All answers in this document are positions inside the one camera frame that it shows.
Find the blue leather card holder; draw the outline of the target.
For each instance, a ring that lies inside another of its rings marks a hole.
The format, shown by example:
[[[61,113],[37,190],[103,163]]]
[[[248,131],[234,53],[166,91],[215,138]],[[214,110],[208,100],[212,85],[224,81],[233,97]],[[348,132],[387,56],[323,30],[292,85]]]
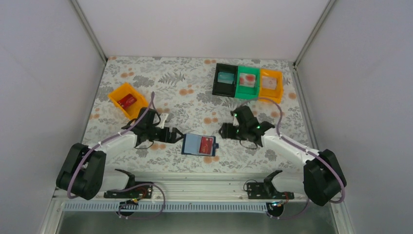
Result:
[[[210,155],[204,155],[204,154],[199,153],[201,137],[208,137],[208,136],[202,136],[202,135],[196,135],[196,134],[185,134],[184,138],[183,138],[181,154],[182,155],[212,156],[212,157],[214,157],[215,154],[216,154],[216,150],[219,149],[219,144],[216,141],[216,137],[215,136],[210,136],[210,137],[214,138],[213,149],[212,149],[212,153]]]

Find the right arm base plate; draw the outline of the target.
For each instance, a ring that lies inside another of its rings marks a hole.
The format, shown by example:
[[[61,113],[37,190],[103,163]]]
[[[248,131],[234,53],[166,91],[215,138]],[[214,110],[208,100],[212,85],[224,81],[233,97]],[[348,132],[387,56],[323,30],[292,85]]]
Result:
[[[295,195],[291,192],[278,192],[272,185],[267,185],[263,182],[248,182],[245,190],[248,199],[263,200],[263,199],[294,199]]]

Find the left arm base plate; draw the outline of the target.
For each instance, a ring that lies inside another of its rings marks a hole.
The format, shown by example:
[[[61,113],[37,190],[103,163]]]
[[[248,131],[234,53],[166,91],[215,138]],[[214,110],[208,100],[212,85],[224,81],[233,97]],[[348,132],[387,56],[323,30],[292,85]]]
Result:
[[[153,183],[152,182],[136,182],[135,185],[139,185],[137,188],[125,192],[111,192],[104,193],[104,198],[113,199],[150,199],[152,197]]]

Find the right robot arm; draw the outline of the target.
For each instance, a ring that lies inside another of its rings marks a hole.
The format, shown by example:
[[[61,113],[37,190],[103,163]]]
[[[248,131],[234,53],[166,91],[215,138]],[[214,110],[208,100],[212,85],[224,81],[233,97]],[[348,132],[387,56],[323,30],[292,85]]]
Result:
[[[284,157],[300,173],[276,170],[263,180],[267,196],[297,193],[305,195],[319,206],[334,203],[337,194],[345,195],[345,176],[331,150],[319,151],[285,136],[278,125],[268,121],[259,122],[248,106],[241,106],[231,112],[234,122],[224,123],[219,129],[222,138],[249,141]]]

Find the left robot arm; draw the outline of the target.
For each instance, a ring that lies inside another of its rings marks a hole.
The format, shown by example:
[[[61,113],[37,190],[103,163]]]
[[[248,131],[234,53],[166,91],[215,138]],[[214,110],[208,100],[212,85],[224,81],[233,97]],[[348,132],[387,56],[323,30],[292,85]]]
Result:
[[[119,132],[96,143],[71,146],[58,173],[56,187],[68,198],[94,198],[99,192],[125,192],[134,186],[134,174],[124,169],[105,168],[107,159],[127,150],[138,149],[145,142],[176,143],[184,134],[177,128],[164,126],[167,115],[151,108],[141,108],[138,117],[130,120]]]

